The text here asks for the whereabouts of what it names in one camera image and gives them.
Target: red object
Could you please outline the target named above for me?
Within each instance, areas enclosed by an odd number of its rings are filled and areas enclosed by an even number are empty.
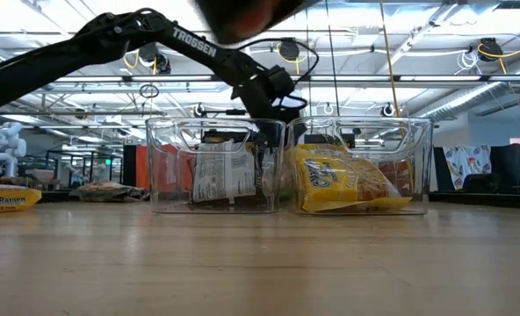
[[[137,147],[137,172],[135,180],[138,188],[150,190],[147,150],[148,148],[146,146]],[[162,146],[162,150],[163,152],[158,150],[153,152],[153,176],[155,178],[155,185],[157,186],[156,189],[161,192],[174,192],[176,190],[184,192],[191,191],[193,188],[195,156],[187,153],[179,153],[178,150],[171,145]]]

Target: snack bag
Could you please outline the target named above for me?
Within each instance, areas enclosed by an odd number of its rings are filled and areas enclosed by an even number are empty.
[[[27,210],[41,199],[41,191],[14,185],[0,185],[0,212]]]
[[[334,145],[299,145],[293,151],[300,207],[312,213],[401,209],[401,197],[379,169]]]
[[[251,143],[239,153],[216,154],[199,153],[196,159],[193,182],[194,203],[254,196],[256,189],[262,189],[262,175],[258,174],[257,162]],[[200,144],[201,150],[232,152],[242,147],[242,143],[232,140],[216,144]]]

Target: table surface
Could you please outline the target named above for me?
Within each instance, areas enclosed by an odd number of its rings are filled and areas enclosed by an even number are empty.
[[[520,210],[0,214],[0,315],[520,315]]]

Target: yellow snack bag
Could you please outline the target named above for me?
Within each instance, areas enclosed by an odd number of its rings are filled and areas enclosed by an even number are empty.
[[[0,185],[0,212],[27,210],[41,199],[41,191],[13,185]]]
[[[373,163],[352,158],[343,147],[299,145],[293,150],[300,207],[312,213],[402,209],[410,197],[399,191]]]

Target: white robot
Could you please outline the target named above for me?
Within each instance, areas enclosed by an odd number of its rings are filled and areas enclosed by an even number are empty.
[[[18,158],[24,157],[27,149],[25,140],[19,138],[18,134],[22,130],[20,123],[4,123],[0,129],[0,150],[8,147],[4,153],[0,153],[0,174],[16,176],[18,168]]]

